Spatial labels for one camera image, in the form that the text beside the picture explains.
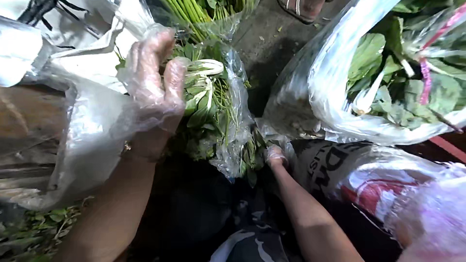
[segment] red stripe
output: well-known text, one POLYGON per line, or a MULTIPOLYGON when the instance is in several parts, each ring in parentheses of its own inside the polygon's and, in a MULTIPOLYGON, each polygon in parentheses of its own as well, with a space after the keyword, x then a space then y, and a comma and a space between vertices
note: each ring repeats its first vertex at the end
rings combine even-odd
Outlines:
POLYGON ((466 153, 464 153, 463 151, 458 149, 458 147, 455 147, 453 144, 451 144, 450 142, 446 141, 445 139, 443 139, 443 138, 441 138, 439 136, 433 137, 433 138, 431 138, 429 140, 432 141, 432 143, 434 143, 434 144, 440 146, 441 148, 443 148, 445 151, 447 151, 448 153, 450 153, 454 157, 461 160, 461 162, 466 164, 466 153))

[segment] clear plastic glove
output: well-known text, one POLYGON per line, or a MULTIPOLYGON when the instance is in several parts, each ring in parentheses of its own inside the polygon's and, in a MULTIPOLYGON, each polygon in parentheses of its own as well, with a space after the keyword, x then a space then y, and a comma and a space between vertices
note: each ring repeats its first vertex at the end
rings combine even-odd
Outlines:
POLYGON ((274 167, 276 165, 288 166, 287 158, 277 145, 271 145, 265 150, 265 159, 269 167, 274 167))
POLYGON ((170 60, 163 78, 159 73, 160 64, 175 45, 174 35, 173 29, 155 24, 145 40, 133 44, 125 68, 118 72, 118 78, 138 106, 134 128, 139 133, 132 140, 131 151, 138 151, 139 156, 158 157, 185 111, 184 60, 170 60))

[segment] vegetable bundle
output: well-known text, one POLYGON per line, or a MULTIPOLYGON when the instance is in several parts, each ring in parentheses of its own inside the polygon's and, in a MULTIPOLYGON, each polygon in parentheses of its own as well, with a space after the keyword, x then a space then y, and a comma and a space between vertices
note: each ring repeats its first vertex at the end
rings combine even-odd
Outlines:
POLYGON ((209 160, 228 178, 248 176, 263 166, 258 133, 245 101, 248 85, 239 56, 220 41, 175 47, 173 57, 189 59, 185 115, 171 140, 171 152, 209 160))
POLYGON ((190 40, 200 43, 232 34, 246 11, 253 10, 255 0, 161 0, 178 19, 192 30, 190 40))
POLYGON ((437 122, 455 128, 443 116, 466 105, 464 3, 400 1, 361 38, 344 110, 409 129, 437 122))

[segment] long green beans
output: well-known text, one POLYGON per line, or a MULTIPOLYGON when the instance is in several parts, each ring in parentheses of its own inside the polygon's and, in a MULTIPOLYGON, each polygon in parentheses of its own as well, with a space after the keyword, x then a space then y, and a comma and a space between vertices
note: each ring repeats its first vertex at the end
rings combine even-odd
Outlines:
POLYGON ((224 20, 254 7, 255 0, 161 0, 169 11, 179 19, 186 21, 192 30, 190 42, 200 43, 206 39, 218 39, 218 35, 207 32, 203 23, 224 20))

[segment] bracelet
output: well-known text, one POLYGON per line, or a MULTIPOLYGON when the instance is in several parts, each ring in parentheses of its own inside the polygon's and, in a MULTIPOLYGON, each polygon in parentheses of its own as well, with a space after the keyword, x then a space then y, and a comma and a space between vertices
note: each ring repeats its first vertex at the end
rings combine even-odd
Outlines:
POLYGON ((147 163, 157 163, 161 156, 143 156, 132 150, 131 141, 125 140, 123 150, 120 153, 122 159, 143 160, 147 163))

